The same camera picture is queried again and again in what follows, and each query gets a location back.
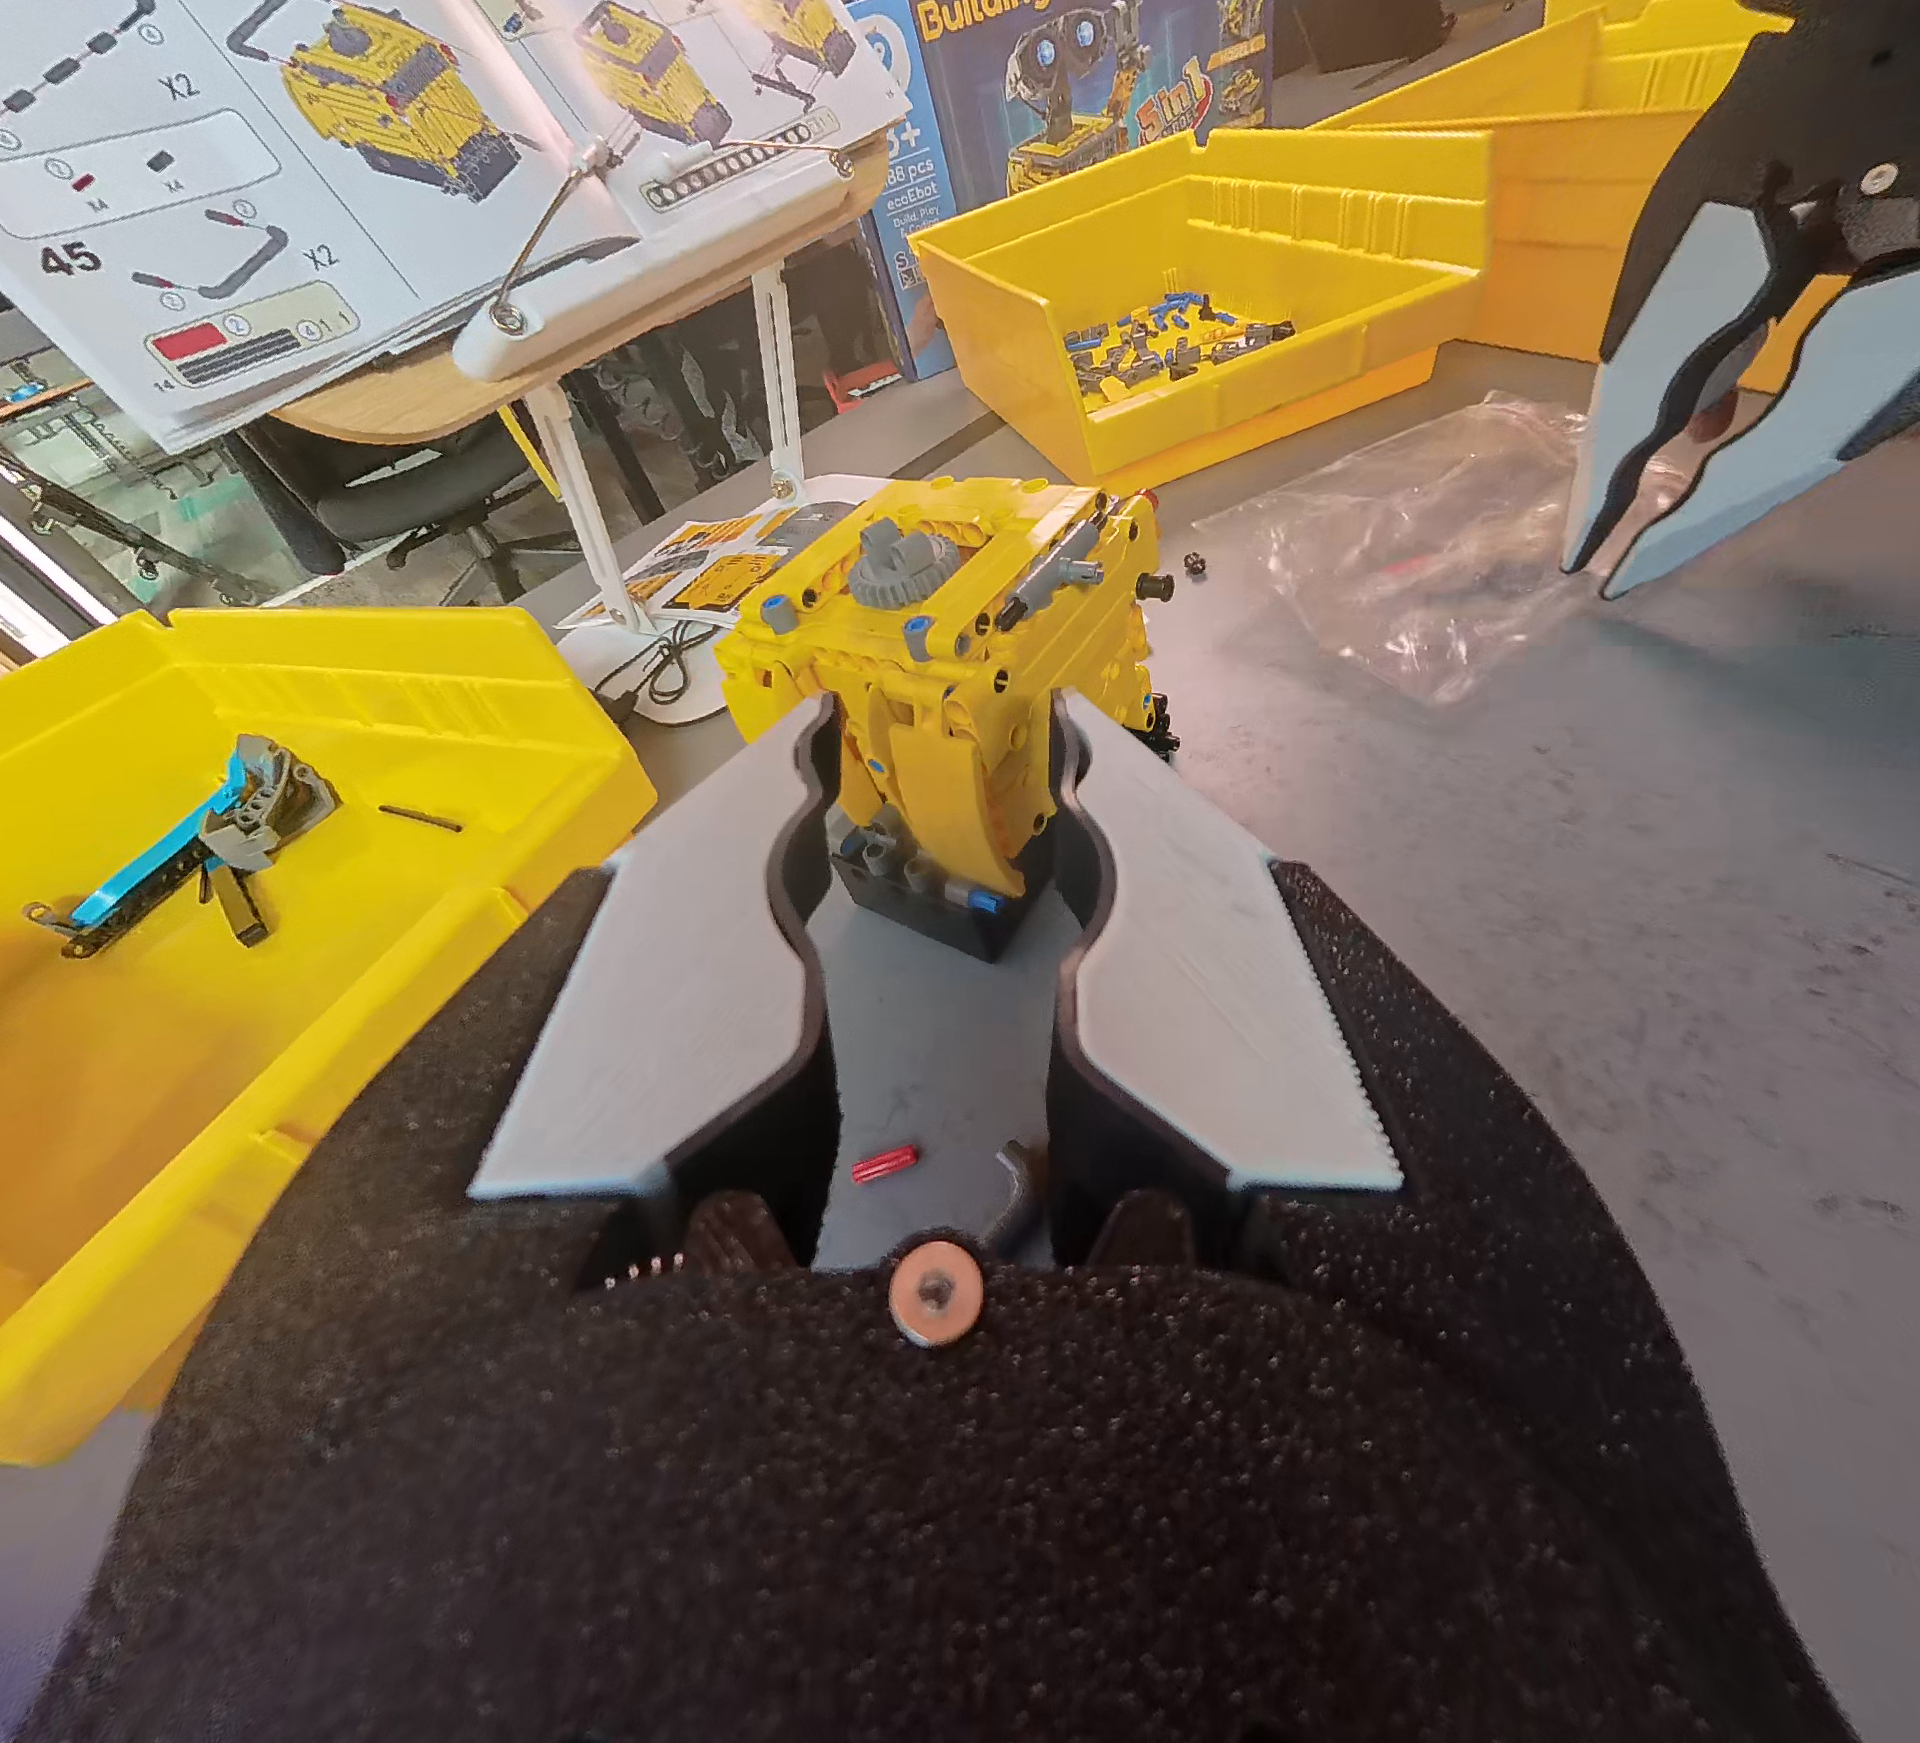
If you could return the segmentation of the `black office chair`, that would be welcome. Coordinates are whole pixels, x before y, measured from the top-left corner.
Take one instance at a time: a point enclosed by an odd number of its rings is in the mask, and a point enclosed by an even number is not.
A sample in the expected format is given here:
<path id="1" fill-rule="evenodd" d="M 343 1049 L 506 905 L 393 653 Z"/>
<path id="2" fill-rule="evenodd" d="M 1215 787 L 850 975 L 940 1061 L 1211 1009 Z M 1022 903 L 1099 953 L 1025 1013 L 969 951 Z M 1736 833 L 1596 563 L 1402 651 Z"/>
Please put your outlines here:
<path id="1" fill-rule="evenodd" d="M 503 513 L 545 483 L 499 415 L 424 445 L 348 443 L 281 417 L 237 439 L 336 553 L 375 551 L 399 571 L 430 545 L 458 543 L 467 563 L 444 605 L 514 603 L 543 569 L 585 555 L 573 525 L 526 537 L 500 529 Z"/>

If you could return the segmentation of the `blue and black lego piece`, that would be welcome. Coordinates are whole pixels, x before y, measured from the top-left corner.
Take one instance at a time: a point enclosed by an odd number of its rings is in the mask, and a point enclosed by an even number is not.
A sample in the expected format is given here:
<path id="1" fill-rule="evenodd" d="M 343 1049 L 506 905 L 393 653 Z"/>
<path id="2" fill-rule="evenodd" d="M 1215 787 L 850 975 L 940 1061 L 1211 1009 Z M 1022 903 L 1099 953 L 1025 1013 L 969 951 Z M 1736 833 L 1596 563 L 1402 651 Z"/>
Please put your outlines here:
<path id="1" fill-rule="evenodd" d="M 189 881 L 204 899 L 204 865 L 218 859 L 261 875 L 288 843 L 343 805 L 339 791 L 290 747 L 237 737 L 217 789 L 165 835 L 68 905 L 31 901 L 22 917 L 60 937 L 67 959 L 91 959 L 126 937 Z"/>

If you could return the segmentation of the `yellow sticker sheet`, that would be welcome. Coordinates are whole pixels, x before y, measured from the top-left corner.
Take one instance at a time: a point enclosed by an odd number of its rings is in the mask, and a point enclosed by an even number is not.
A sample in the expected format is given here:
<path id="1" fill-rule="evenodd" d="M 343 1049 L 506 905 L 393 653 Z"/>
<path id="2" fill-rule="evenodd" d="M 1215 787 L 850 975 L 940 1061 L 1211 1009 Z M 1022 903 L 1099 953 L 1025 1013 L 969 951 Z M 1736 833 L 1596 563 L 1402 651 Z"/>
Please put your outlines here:
<path id="1" fill-rule="evenodd" d="M 628 595 L 653 615 L 734 613 L 778 567 L 855 507 L 853 501 L 824 501 L 683 523 L 628 569 Z"/>

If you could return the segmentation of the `pile of small lego pieces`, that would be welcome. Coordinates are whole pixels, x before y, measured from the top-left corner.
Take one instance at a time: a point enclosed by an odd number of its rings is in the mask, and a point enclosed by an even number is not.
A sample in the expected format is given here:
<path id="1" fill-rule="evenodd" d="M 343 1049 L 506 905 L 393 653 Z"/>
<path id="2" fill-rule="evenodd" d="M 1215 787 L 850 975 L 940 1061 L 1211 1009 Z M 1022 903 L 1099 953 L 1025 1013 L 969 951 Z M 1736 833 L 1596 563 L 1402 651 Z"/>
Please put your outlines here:
<path id="1" fill-rule="evenodd" d="M 1063 337 L 1081 405 L 1117 409 L 1293 339 L 1281 315 L 1238 315 L 1211 291 L 1168 289 L 1159 299 Z"/>

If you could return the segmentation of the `grey lego handle assembly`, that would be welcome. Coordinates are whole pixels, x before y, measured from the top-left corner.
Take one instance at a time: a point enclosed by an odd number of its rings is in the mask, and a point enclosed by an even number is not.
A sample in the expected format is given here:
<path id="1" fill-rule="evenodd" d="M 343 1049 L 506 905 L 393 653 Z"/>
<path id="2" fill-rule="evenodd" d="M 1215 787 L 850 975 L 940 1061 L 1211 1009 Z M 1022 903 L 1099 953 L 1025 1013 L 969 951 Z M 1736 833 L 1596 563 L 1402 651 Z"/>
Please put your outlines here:
<path id="1" fill-rule="evenodd" d="M 1004 1197 L 978 1237 L 980 1255 L 999 1265 L 1040 1263 L 1054 1257 L 1049 1223 L 1049 1143 L 1006 1139 L 997 1151 Z"/>

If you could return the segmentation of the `yellow lego vehicle model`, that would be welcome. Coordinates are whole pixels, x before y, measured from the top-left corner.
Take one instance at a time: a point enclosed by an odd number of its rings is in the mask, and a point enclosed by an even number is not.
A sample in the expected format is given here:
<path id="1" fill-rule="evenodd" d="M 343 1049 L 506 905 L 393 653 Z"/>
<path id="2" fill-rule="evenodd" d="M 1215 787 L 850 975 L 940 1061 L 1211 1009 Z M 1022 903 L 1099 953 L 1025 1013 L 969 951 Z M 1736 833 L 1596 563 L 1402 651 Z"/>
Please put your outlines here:
<path id="1" fill-rule="evenodd" d="M 1053 877 L 1053 695 L 1181 747 L 1143 613 L 1174 591 L 1152 489 L 892 479 L 743 599 L 722 693 L 751 741 L 833 697 L 841 883 L 995 963 Z"/>

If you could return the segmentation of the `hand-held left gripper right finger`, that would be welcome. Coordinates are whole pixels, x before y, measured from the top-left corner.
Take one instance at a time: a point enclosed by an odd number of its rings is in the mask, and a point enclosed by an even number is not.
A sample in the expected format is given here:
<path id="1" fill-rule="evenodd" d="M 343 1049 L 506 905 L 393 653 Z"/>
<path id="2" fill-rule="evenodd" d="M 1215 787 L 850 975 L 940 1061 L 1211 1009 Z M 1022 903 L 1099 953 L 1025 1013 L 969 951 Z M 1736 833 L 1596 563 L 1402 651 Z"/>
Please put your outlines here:
<path id="1" fill-rule="evenodd" d="M 1053 697 L 1054 883 L 1079 923 L 1047 1073 L 1049 1239 L 1177 1203 L 1226 1267 L 1264 1195 L 1390 1203 L 1407 1173 L 1278 857 L 1079 691 Z"/>

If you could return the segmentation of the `blue lego kit box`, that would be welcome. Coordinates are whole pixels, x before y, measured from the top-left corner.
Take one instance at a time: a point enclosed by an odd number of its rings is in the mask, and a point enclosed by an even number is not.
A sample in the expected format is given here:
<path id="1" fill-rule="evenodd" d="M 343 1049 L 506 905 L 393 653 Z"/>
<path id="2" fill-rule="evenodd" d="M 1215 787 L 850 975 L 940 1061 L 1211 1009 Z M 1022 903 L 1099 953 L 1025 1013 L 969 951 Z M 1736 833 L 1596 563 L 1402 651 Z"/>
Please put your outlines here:
<path id="1" fill-rule="evenodd" d="M 908 381 L 957 359 L 916 237 L 1183 133 L 1271 119 L 1271 0 L 860 0 L 907 115 L 863 247 Z"/>

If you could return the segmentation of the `clear plastic bag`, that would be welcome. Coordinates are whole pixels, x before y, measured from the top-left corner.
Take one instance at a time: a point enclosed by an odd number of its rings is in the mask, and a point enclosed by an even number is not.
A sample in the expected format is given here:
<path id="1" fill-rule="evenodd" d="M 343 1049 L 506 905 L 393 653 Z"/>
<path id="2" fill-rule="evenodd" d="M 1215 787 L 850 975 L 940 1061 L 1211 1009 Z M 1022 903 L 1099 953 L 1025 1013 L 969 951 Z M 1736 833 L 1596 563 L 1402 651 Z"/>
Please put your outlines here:
<path id="1" fill-rule="evenodd" d="M 1596 609 L 1626 535 L 1564 571 L 1586 411 L 1491 391 L 1201 519 L 1198 551 L 1250 619 L 1429 707 Z"/>

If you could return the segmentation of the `lego instruction booklet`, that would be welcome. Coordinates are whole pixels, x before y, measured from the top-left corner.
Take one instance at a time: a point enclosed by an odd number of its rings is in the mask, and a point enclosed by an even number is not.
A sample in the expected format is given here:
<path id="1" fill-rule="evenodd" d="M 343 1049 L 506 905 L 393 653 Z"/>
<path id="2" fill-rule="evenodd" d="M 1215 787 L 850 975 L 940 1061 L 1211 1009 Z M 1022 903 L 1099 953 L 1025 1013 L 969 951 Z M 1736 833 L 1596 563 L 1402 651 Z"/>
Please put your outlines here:
<path id="1" fill-rule="evenodd" d="M 2 9 L 5 291 L 172 453 L 907 115 L 843 0 Z"/>

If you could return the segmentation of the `white and wooden book stand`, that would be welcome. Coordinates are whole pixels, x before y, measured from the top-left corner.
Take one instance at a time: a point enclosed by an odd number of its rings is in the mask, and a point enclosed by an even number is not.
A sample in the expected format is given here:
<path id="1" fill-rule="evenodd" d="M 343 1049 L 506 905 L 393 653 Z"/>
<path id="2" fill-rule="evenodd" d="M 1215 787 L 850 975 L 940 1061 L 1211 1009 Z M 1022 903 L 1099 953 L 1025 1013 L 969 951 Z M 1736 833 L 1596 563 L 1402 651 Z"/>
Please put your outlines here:
<path id="1" fill-rule="evenodd" d="M 367 363 L 275 415 L 346 443 L 424 443 L 524 403 L 605 609 L 600 621 L 585 625 L 562 649 L 579 671 L 625 681 L 641 699 L 646 689 L 641 673 L 676 645 L 680 625 L 653 619 L 626 589 L 564 379 L 635 337 L 751 285 L 772 437 L 772 485 L 762 507 L 781 515 L 807 507 L 813 485 L 804 477 L 783 267 L 788 255 L 875 207 L 886 183 L 888 143 L 876 133 L 859 143 L 808 147 L 807 155 L 808 169 L 791 171 L 772 197 L 758 197 L 754 211 L 732 213 L 708 241 L 661 247 L 649 239 L 533 281 L 517 277 L 479 307 L 458 335 Z"/>

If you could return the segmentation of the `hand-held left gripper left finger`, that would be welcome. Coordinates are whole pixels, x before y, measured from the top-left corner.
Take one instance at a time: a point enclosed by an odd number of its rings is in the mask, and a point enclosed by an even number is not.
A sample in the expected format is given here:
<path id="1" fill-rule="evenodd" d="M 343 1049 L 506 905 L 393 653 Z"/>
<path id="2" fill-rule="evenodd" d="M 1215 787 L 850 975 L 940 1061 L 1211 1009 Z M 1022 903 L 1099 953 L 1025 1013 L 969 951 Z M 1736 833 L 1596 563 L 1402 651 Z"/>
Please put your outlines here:
<path id="1" fill-rule="evenodd" d="M 818 693 L 612 857 L 473 1201 L 608 1199 L 668 1257 L 700 1203 L 746 1193 L 814 1263 L 838 1073 L 808 919 L 836 799 L 838 703 Z"/>

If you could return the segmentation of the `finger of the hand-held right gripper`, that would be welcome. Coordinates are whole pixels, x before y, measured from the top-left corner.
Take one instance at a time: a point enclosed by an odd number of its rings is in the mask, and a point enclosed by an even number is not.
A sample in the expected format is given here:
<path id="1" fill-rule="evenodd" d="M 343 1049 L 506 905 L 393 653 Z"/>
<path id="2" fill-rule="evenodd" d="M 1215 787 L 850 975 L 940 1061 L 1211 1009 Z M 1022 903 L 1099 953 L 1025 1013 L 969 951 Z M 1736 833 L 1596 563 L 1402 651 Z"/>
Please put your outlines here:
<path id="1" fill-rule="evenodd" d="M 1620 557 L 1602 597 L 1687 565 L 1904 433 L 1917 415 L 1918 273 L 1883 269 L 1812 319 L 1770 407 L 1706 457 L 1687 495 Z"/>
<path id="2" fill-rule="evenodd" d="M 1794 207 L 1648 195 L 1601 339 L 1589 451 L 1577 467 L 1561 567 L 1584 569 L 1634 505 L 1648 459 L 1781 315 Z"/>

